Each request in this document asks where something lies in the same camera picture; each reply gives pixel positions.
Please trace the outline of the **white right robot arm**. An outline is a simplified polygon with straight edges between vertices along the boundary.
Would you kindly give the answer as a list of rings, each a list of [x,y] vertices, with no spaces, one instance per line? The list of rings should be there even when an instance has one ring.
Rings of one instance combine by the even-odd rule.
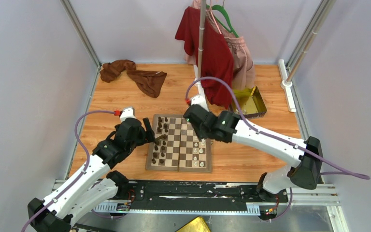
[[[223,111],[216,116],[197,104],[191,105],[183,117],[192,125],[199,139],[251,146],[286,163],[285,167],[261,176],[256,189],[261,201],[268,202],[276,193],[289,187],[309,190],[317,187],[323,156],[319,139],[284,136],[238,114]]]

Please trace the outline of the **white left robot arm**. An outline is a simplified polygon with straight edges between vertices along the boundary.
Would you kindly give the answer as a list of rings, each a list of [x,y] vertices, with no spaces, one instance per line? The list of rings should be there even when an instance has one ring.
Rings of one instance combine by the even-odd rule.
[[[38,232],[67,232],[103,201],[128,195],[128,179],[113,168],[133,150],[155,140],[148,118],[129,117],[93,149],[84,165],[51,194],[28,204],[29,220]]]

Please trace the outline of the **dark chess piece queen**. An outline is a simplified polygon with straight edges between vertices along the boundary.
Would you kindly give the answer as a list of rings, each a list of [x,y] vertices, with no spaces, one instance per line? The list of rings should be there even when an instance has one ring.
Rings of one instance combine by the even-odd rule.
[[[154,144],[160,145],[163,140],[167,138],[166,134],[160,135],[157,138],[154,139]]]

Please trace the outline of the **wooden chess board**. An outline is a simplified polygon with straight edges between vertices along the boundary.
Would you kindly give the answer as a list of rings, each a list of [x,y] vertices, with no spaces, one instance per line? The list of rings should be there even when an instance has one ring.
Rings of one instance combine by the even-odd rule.
[[[162,118],[162,123],[158,124],[158,117]],[[168,118],[168,133],[164,131],[164,118]],[[157,128],[161,127],[162,132],[157,132]],[[161,152],[162,142],[159,150],[155,151],[156,144],[149,144],[145,168],[153,171],[173,171],[173,172],[196,172],[210,173],[212,172],[212,141],[210,139],[200,140],[194,132],[193,127],[183,118],[182,115],[173,114],[155,114],[152,121],[152,129],[155,132],[155,137],[166,134],[167,145],[166,152]],[[193,166],[194,143],[199,143],[197,167]],[[200,154],[199,149],[203,148],[204,153]],[[204,167],[200,167],[200,162],[204,162]]]

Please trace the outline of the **yellow transparent tray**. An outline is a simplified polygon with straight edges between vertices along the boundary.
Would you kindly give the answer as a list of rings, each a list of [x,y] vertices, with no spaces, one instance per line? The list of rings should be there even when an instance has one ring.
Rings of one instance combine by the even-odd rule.
[[[266,114],[267,108],[258,87],[233,92],[245,118],[260,118]]]

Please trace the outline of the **brown crumpled cloth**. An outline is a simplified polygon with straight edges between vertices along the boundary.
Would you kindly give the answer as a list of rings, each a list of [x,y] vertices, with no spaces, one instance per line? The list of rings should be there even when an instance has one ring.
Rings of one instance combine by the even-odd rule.
[[[157,98],[160,95],[167,77],[166,72],[138,70],[134,61],[120,59],[104,63],[100,71],[100,78],[102,81],[110,83],[117,80],[123,71],[126,71],[128,77],[135,82],[141,92],[151,98]]]

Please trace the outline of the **white clothes rack stand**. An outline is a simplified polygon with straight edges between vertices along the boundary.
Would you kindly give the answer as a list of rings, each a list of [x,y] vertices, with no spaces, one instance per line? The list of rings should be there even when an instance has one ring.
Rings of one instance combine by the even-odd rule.
[[[198,61],[197,61],[197,74],[195,78],[195,86],[198,89],[200,95],[205,96],[204,88],[201,85],[201,69],[202,69],[202,53],[203,53],[203,36],[205,29],[205,17],[206,17],[206,0],[200,1],[200,22],[199,22],[199,46],[198,46]]]

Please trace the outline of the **pink hanging garment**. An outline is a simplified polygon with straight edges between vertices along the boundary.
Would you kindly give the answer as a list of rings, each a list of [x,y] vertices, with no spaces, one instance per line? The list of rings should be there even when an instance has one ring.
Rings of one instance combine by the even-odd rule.
[[[233,79],[231,87],[234,90],[243,90],[255,86],[255,66],[245,39],[231,31],[231,26],[225,26],[213,13],[206,11],[206,20],[211,28],[221,34],[233,57]]]

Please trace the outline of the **red hanging shirt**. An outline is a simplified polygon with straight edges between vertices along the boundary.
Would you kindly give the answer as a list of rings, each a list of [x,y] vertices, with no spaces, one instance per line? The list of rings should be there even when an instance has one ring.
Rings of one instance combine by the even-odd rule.
[[[185,53],[195,56],[195,61],[199,60],[199,25],[199,9],[189,6],[184,11],[175,35],[175,39],[184,41]],[[231,86],[234,69],[233,56],[224,36],[217,33],[208,20],[205,20],[202,45],[201,75],[219,78]],[[223,106],[226,109],[231,104],[231,94],[224,85],[214,80],[203,80],[201,85],[210,104]]]

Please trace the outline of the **white corner rack foot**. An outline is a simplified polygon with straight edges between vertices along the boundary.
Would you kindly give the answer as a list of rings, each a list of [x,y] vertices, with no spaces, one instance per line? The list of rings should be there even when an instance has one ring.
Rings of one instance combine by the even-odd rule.
[[[281,77],[281,88],[284,90],[285,93],[285,99],[287,103],[288,110],[290,112],[295,113],[297,111],[295,102],[294,102],[294,96],[292,93],[292,82],[289,82],[288,79],[288,73],[287,69],[285,67],[285,61],[283,59],[278,60],[278,68],[280,72],[280,77]]]

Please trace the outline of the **yellow object at bottom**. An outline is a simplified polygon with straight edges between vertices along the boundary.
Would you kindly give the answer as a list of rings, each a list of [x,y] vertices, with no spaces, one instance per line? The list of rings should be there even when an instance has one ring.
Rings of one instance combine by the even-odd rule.
[[[204,218],[198,216],[179,228],[176,232],[211,232]]]

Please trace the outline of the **green clothes hanger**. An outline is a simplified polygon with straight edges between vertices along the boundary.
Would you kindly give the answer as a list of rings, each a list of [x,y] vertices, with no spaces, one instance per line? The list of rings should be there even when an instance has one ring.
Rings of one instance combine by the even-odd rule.
[[[230,17],[227,13],[227,11],[225,10],[224,6],[223,5],[212,5],[212,1],[209,2],[209,4],[206,4],[205,5],[205,9],[208,11],[208,14],[209,14],[209,18],[212,20],[212,22],[214,23],[217,31],[219,34],[222,34],[222,28],[225,29],[228,33],[231,33],[232,35],[234,35],[234,37],[238,38],[239,35],[237,34],[237,32],[235,31],[235,29],[233,28],[232,24],[231,24],[231,21],[230,21]],[[226,25],[224,23],[222,23],[215,15],[214,15],[214,11],[218,11],[222,16],[223,18],[225,19],[225,22],[226,22]]]

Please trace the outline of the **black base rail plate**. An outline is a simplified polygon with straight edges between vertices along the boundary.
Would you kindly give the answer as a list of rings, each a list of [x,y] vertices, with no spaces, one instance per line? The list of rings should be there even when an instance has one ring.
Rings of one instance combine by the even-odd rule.
[[[126,193],[100,203],[93,213],[105,218],[128,213],[260,216],[275,214],[288,201],[286,190],[262,194],[256,183],[130,180]]]

